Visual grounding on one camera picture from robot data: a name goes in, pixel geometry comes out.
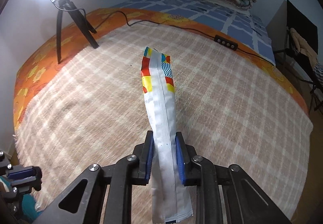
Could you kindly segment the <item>long white snack wrapper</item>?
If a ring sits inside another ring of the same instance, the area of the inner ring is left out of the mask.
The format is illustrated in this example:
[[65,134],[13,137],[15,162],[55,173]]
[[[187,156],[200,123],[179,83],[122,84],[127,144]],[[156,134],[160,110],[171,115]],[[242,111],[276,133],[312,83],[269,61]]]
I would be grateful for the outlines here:
[[146,47],[141,64],[142,87],[153,131],[152,221],[179,223],[193,215],[176,156],[175,87],[170,56]]

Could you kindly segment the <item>beige plaid blanket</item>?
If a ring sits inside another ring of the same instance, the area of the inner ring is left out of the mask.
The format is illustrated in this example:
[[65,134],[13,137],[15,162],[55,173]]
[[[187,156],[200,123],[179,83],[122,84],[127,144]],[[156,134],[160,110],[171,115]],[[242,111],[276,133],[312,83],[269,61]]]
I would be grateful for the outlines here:
[[257,67],[208,38],[164,25],[122,26],[84,48],[28,104],[20,162],[39,166],[45,209],[91,163],[117,162],[155,131],[168,188],[178,173],[170,135],[213,163],[236,163],[287,217],[308,171],[307,113],[274,66]]

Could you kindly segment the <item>orange floral bed sheet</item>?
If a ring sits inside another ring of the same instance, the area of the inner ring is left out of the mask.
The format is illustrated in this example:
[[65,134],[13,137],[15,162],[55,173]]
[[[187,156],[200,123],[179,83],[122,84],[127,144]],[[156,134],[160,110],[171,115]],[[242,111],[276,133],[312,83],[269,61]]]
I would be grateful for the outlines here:
[[[124,8],[126,17],[118,15],[115,8],[97,9],[89,13],[90,22],[97,25],[96,39],[103,37],[110,31],[125,25],[127,20],[151,20],[158,24],[174,25],[189,32],[200,34],[211,40],[216,35],[232,41],[233,37],[220,32],[216,28],[198,23],[185,17],[171,15],[158,11]],[[39,49],[37,49],[21,66],[16,75],[13,100],[14,129],[18,129],[23,121],[26,107],[31,99],[36,96],[50,80],[74,58],[81,50],[88,46],[88,42],[75,24],[70,24],[62,30],[63,46],[62,60],[57,61],[56,37],[51,37]],[[236,53],[250,61],[267,75],[272,77],[291,97],[299,104],[306,114],[309,109],[305,100],[289,80],[273,64],[262,58],[251,48],[238,42]]]

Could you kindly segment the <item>black folding chair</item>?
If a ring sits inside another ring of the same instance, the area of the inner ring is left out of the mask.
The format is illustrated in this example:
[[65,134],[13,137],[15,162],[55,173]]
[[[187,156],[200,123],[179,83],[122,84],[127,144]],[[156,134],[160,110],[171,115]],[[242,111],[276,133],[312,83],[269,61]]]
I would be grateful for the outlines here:
[[290,29],[287,30],[287,34],[285,37],[285,47],[284,49],[275,50],[273,53],[276,54],[283,54],[283,60],[282,65],[286,62],[286,56],[292,58],[300,67],[301,69],[306,73],[306,75],[310,78],[309,80],[301,79],[297,75],[295,75],[292,71],[288,70],[296,79],[298,79],[301,82],[307,83],[312,86],[312,89],[310,91],[310,107],[309,111],[311,111],[313,104],[315,103],[316,106],[314,107],[314,110],[320,110],[322,109],[322,100],[319,100],[318,95],[315,93],[316,90],[320,90],[322,92],[322,84],[319,83],[318,79],[316,78],[309,62],[309,58],[301,53],[298,53],[295,47],[295,44],[293,42],[293,39],[290,34]]

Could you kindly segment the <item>clothes on chair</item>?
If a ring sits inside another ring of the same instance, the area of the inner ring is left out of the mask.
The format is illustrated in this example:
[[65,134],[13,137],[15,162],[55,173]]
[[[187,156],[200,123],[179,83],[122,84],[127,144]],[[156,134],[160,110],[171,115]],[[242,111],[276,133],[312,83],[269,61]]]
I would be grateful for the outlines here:
[[290,28],[290,34],[295,44],[297,52],[309,58],[310,66],[319,83],[322,84],[322,64],[318,62],[317,53],[294,28]]

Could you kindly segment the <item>blue checkered bed sheet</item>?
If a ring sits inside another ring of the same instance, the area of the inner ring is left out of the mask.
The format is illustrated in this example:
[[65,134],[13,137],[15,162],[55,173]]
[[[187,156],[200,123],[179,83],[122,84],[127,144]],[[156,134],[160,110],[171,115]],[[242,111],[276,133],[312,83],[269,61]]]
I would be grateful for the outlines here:
[[227,34],[275,64],[272,41],[262,20],[203,0],[128,0],[116,8],[145,9],[181,16]]

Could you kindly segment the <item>dark cabinet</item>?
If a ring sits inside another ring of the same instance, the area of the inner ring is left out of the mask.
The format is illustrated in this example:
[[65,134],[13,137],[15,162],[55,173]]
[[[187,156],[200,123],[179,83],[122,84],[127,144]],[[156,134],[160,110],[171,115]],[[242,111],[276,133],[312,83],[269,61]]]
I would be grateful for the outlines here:
[[318,28],[289,0],[284,0],[276,14],[266,27],[268,37],[272,41],[275,50],[285,47],[287,30],[294,28],[318,53],[319,40]]

